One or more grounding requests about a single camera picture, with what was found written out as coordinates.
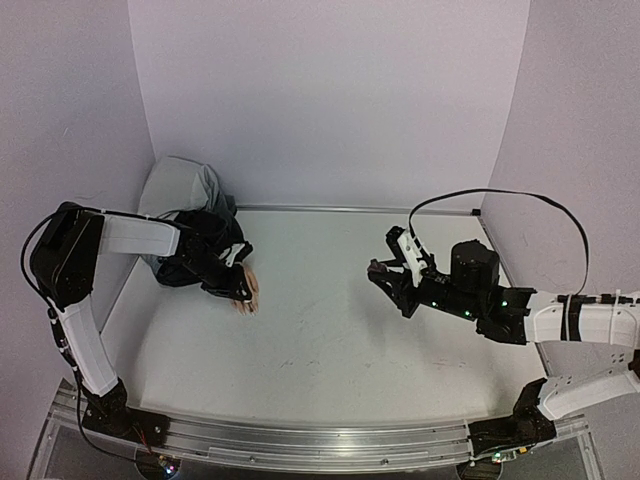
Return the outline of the purple nail polish bottle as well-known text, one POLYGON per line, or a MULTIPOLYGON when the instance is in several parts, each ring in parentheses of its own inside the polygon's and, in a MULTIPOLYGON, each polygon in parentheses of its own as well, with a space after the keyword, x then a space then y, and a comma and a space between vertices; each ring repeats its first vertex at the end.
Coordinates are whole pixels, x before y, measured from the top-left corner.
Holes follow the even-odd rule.
POLYGON ((387 272, 387 266, 377 261, 371 261, 367 267, 367 274, 384 274, 387 272))

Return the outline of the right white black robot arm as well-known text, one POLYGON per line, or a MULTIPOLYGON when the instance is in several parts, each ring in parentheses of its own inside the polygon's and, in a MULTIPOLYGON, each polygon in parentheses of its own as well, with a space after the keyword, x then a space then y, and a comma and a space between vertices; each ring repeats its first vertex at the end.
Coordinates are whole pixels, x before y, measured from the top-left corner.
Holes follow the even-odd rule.
POLYGON ((502 344, 607 344, 639 350, 638 293, 571 295, 499 283, 499 255, 477 240, 455 244, 450 271, 437 269, 407 235, 393 242, 393 259, 371 260, 368 279, 405 318, 426 306, 474 323, 502 344))

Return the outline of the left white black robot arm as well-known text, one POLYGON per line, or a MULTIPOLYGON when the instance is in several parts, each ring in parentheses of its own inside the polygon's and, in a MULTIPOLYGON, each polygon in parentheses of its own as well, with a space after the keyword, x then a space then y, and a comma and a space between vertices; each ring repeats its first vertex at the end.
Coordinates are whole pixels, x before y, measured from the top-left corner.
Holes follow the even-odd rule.
POLYGON ((92 292, 104 254, 151 256, 185 271, 205 292, 238 303, 253 298, 243 262, 253 247, 233 223, 203 210, 174 218, 62 203, 25 240, 20 268, 45 302, 56 346, 80 385, 99 399, 98 423, 116 437, 131 433, 133 411, 109 397, 122 390, 93 318, 92 292))

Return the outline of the mannequin hand with long nails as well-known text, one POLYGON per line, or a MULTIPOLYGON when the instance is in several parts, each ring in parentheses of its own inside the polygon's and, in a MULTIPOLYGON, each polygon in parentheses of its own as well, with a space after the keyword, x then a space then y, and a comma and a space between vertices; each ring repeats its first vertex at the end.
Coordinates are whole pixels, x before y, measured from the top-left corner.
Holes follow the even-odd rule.
POLYGON ((255 315, 258 313, 259 309, 259 285, 257 277, 249 266, 244 265, 243 268, 245 279, 247 281, 252 297, 249 302, 239 302, 233 300, 231 302, 231 306, 237 313, 241 315, 255 315))

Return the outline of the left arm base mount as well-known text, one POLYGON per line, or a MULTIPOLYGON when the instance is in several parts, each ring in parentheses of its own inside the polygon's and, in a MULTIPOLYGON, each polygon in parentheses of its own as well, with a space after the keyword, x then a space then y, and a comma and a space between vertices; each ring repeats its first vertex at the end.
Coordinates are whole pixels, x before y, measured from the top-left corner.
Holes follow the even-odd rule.
POLYGON ((167 438, 169 417, 140 410, 128 405, 128 393, 123 381, 100 396, 91 393, 84 383, 81 391, 87 407, 81 417, 81 425, 89 431, 114 438, 137 442, 145 447, 162 447, 167 438))

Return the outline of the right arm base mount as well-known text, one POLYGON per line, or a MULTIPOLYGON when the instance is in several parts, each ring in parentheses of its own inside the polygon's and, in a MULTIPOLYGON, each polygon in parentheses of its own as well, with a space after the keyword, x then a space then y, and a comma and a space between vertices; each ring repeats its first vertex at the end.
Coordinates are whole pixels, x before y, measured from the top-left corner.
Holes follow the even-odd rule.
POLYGON ((468 438, 474 458, 497 452, 533 447, 556 438, 556 427, 539 410, 539 394, 546 379, 527 384, 510 415, 469 424, 468 438))

